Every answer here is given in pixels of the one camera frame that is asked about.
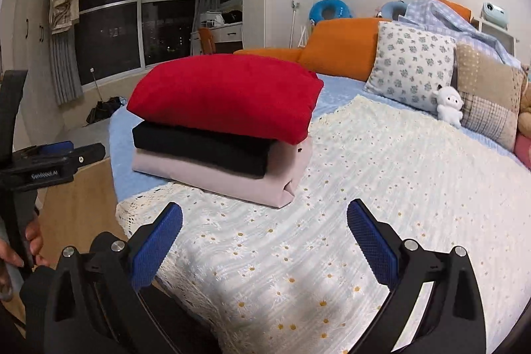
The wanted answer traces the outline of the light blue bed sheet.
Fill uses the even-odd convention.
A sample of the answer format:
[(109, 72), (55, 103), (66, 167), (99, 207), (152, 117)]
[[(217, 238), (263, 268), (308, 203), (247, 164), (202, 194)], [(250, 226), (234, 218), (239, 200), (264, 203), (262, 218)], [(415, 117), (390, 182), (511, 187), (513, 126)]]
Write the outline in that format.
[[(519, 209), (529, 202), (529, 171), (491, 140), (367, 94), (359, 81), (327, 76), (323, 82), (309, 135), (311, 161), (286, 206), (352, 198), (384, 209)], [(271, 208), (136, 172), (132, 129), (139, 123), (126, 109), (111, 119), (119, 201), (147, 198), (154, 190), (182, 201), (206, 196)]]

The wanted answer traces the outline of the folded pink garment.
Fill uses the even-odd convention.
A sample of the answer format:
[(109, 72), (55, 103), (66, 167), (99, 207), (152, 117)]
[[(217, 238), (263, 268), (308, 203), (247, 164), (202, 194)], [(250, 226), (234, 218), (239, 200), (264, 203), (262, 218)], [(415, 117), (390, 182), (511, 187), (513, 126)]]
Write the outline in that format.
[(296, 146), (278, 142), (271, 146), (266, 173), (261, 178), (186, 161), (176, 156), (144, 150), (133, 153), (132, 169), (185, 185), (271, 208), (290, 204), (312, 155), (312, 138)]

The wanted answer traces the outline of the orange sofa bed frame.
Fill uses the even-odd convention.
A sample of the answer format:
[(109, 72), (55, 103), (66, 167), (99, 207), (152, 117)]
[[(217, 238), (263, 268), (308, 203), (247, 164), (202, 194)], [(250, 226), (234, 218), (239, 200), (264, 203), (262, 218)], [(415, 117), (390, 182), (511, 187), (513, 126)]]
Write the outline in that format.
[[(438, 0), (469, 23), (472, 12)], [(247, 87), (313, 83), (317, 74), (366, 81), (373, 69), (378, 23), (383, 18), (334, 19), (320, 22), (304, 48), (240, 50), (228, 61), (228, 77)]]

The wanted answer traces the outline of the brown bear plush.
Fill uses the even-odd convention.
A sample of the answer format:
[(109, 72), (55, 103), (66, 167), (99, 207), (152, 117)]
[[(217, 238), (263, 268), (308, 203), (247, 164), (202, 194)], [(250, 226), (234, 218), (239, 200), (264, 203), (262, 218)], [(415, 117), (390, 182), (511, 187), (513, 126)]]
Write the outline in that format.
[(522, 84), (519, 114), (517, 119), (518, 132), (524, 137), (531, 138), (531, 84), (530, 66), (523, 66), (526, 78)]

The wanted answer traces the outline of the beige patchwork pillow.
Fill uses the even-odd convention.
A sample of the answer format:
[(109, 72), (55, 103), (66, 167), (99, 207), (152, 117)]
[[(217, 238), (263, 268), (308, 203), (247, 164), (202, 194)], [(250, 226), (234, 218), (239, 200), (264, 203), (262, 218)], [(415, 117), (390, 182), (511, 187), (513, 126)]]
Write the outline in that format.
[(457, 90), (464, 102), (462, 126), (513, 151), (524, 72), (464, 43), (456, 45), (455, 61)]

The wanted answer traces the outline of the floral white pillow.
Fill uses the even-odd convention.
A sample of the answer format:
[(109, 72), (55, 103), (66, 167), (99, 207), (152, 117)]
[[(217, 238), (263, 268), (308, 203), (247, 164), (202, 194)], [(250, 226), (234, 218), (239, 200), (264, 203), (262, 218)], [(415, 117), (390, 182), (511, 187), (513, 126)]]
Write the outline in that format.
[(456, 40), (399, 22), (378, 23), (368, 93), (436, 112), (435, 91), (451, 84)]

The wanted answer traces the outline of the teal mini projector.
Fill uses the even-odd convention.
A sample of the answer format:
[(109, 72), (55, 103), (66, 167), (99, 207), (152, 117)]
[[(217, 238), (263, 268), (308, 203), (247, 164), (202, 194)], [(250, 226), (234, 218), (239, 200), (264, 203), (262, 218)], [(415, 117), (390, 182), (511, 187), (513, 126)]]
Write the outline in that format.
[(482, 8), (482, 17), (489, 23), (508, 29), (508, 14), (496, 4), (485, 2)]

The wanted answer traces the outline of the red polo sweater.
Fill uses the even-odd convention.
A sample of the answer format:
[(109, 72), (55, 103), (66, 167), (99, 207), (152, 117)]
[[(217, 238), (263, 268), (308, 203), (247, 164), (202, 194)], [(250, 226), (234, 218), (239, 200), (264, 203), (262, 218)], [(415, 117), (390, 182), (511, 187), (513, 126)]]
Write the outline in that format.
[(297, 63), (254, 55), (183, 57), (155, 66), (127, 105), (136, 116), (295, 145), (305, 140), (323, 82)]

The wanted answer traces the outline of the white desk by window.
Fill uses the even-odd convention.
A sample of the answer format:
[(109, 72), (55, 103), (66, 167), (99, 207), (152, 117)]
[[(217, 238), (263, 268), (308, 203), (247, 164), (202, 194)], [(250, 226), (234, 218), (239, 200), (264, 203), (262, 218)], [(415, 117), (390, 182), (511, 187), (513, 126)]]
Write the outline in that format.
[[(210, 29), (218, 53), (233, 53), (243, 49), (243, 23), (229, 23)], [(191, 34), (191, 56), (202, 54), (199, 32)]]

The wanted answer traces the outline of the white daisy eyelet blanket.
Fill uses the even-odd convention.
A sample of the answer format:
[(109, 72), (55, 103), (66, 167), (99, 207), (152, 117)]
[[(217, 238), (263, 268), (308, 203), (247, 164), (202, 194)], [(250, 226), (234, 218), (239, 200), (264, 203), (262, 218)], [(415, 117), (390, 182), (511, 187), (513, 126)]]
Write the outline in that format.
[(270, 208), (167, 182), (122, 199), (128, 235), (169, 204), (182, 226), (157, 279), (226, 353), (346, 353), (416, 255), (469, 262), (500, 348), (530, 300), (530, 171), (418, 112), (357, 96), (311, 123), (292, 201)]

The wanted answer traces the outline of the light blue neck pillow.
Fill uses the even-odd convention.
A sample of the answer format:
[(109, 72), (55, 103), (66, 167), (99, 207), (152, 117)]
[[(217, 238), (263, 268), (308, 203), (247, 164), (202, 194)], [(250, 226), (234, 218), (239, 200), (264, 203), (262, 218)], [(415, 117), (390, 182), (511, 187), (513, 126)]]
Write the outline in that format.
[(408, 6), (409, 3), (402, 0), (388, 2), (380, 8), (376, 17), (397, 21), (401, 16), (406, 14)]

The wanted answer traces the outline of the folded black garment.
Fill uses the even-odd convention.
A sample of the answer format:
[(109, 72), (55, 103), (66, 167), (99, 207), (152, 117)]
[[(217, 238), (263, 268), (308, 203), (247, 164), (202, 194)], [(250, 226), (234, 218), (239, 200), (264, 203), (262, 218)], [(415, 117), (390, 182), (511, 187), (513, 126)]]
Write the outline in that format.
[(266, 174), (272, 139), (142, 121), (132, 129), (134, 146), (238, 174)]

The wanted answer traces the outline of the orange chair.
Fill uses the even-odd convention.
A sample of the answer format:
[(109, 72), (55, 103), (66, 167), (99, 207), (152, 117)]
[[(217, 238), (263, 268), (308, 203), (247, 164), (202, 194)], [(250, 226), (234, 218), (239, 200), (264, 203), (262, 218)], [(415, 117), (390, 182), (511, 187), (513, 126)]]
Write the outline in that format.
[(213, 55), (217, 52), (214, 41), (214, 36), (211, 30), (205, 27), (198, 29), (199, 39), (201, 43), (201, 52), (204, 55)]

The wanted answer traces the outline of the pink strawberry bear plush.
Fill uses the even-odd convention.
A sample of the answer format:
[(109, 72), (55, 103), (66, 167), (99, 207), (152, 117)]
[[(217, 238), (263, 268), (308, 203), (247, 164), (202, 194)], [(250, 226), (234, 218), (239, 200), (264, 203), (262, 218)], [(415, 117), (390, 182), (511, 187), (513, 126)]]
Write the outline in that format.
[(514, 154), (519, 161), (526, 166), (527, 169), (531, 169), (531, 139), (518, 133), (514, 146)]

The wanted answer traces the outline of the blue checkered blanket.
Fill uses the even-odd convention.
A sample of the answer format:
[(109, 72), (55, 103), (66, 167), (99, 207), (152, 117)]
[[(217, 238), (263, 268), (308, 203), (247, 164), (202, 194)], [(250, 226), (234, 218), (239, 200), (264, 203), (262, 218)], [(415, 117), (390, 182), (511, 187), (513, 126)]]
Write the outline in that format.
[(522, 69), (520, 61), (508, 53), (497, 38), (479, 32), (455, 10), (438, 0), (412, 1), (398, 21), (423, 31), (449, 36), (498, 62)]

